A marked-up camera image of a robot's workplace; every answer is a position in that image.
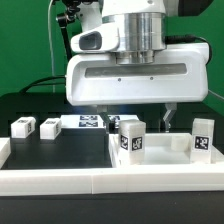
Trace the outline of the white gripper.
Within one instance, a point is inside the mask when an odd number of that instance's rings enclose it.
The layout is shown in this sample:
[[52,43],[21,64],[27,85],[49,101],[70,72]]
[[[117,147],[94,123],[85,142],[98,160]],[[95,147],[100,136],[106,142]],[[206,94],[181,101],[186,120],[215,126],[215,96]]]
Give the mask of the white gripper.
[[208,94],[206,43],[174,44],[151,64],[119,65],[112,53],[80,54],[68,63],[66,97],[73,106],[98,105],[106,133],[115,131],[105,105],[166,103],[161,129],[168,132],[179,102]]

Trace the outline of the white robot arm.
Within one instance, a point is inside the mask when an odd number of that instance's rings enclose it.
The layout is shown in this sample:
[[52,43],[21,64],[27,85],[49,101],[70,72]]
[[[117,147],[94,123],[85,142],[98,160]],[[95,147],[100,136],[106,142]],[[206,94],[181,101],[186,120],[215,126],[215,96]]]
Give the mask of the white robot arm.
[[165,19],[198,16],[213,0],[95,0],[82,4],[83,31],[71,39],[66,74],[74,106],[163,103],[168,129],[179,102],[208,94],[210,44],[194,35],[167,36]]

